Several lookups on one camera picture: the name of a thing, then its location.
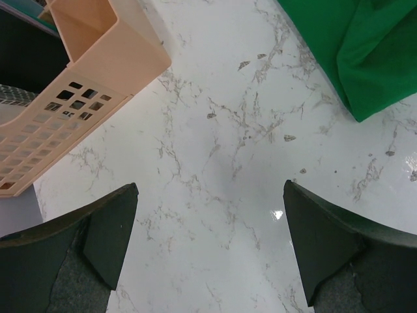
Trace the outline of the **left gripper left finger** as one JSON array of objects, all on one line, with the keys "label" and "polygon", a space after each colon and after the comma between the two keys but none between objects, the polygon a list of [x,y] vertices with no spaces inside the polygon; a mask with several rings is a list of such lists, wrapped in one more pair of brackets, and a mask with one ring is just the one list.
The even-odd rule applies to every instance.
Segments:
[{"label": "left gripper left finger", "polygon": [[1,238],[2,312],[105,312],[137,209],[135,183]]}]

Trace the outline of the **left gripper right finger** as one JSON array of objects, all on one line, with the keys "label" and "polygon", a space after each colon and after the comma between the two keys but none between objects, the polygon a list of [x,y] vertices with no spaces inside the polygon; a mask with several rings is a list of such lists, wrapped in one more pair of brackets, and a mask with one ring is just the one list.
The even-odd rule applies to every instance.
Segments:
[{"label": "left gripper right finger", "polygon": [[326,201],[290,180],[285,214],[315,312],[415,312],[416,235]]}]

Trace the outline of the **green t shirt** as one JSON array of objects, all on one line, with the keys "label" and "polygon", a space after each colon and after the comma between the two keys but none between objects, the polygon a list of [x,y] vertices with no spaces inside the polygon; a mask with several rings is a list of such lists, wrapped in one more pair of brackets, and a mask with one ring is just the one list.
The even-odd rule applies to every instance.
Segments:
[{"label": "green t shirt", "polygon": [[280,1],[354,119],[416,93],[416,1]]}]

